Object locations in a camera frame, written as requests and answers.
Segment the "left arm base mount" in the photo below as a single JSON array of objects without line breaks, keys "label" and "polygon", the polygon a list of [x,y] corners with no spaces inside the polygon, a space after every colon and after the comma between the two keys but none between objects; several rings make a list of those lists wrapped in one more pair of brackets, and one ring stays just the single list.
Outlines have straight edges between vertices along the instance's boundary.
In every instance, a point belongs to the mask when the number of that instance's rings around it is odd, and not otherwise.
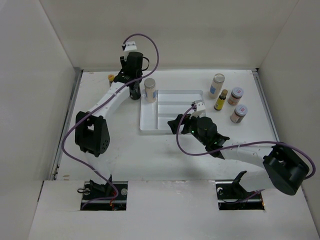
[{"label": "left arm base mount", "polygon": [[81,194],[81,211],[125,211],[127,209],[128,182],[113,182],[115,189],[108,183],[98,184],[93,180],[77,189]]}]

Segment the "glass bottle black cap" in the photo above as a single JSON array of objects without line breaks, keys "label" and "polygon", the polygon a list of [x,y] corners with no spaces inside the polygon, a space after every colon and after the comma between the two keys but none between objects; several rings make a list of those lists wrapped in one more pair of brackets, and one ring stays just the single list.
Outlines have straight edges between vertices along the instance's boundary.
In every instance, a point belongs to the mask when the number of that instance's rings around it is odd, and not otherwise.
[{"label": "glass bottle black cap", "polygon": [[140,82],[135,81],[129,85],[129,96],[132,100],[139,100],[141,98]]}]

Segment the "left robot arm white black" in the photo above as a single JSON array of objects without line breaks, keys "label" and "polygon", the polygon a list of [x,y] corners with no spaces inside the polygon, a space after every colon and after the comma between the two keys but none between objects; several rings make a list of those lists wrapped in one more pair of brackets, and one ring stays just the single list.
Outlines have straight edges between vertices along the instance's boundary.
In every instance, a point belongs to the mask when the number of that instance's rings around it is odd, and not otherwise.
[{"label": "left robot arm white black", "polygon": [[112,195],[111,181],[102,175],[90,158],[100,157],[110,145],[108,118],[127,98],[135,101],[141,98],[140,83],[143,79],[145,59],[146,57],[138,51],[131,51],[122,56],[121,69],[114,77],[107,93],[96,106],[86,112],[79,111],[75,118],[75,144],[88,157],[85,164],[100,178],[106,180],[95,187],[96,195],[103,200]]}]

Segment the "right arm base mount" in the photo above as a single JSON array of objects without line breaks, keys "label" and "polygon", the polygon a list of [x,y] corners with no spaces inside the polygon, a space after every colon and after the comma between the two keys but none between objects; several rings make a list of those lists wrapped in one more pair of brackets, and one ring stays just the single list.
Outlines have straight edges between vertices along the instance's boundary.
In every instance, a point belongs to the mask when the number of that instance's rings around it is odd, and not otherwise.
[{"label": "right arm base mount", "polygon": [[238,183],[216,181],[218,208],[221,211],[264,210],[261,190],[247,192]]}]

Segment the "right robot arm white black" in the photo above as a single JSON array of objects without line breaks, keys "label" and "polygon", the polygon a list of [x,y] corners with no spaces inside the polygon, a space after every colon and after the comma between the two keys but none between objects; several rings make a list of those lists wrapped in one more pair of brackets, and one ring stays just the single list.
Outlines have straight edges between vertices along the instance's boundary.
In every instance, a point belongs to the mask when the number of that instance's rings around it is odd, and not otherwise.
[{"label": "right robot arm white black", "polygon": [[238,198],[256,190],[277,189],[293,196],[304,180],[310,177],[309,166],[301,159],[303,153],[294,146],[279,141],[257,141],[244,143],[218,133],[217,125],[209,117],[179,114],[168,121],[171,132],[191,134],[203,146],[203,155],[222,160],[248,163],[258,171],[241,171],[232,185]]}]

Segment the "yellow cap sauce bottle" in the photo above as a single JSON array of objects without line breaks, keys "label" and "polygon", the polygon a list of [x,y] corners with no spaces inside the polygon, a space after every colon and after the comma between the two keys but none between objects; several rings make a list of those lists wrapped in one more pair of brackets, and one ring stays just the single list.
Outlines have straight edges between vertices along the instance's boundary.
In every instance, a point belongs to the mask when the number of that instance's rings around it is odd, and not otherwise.
[{"label": "yellow cap sauce bottle", "polygon": [[108,78],[109,83],[112,84],[114,82],[115,76],[113,74],[109,74],[107,76],[107,78]]}]

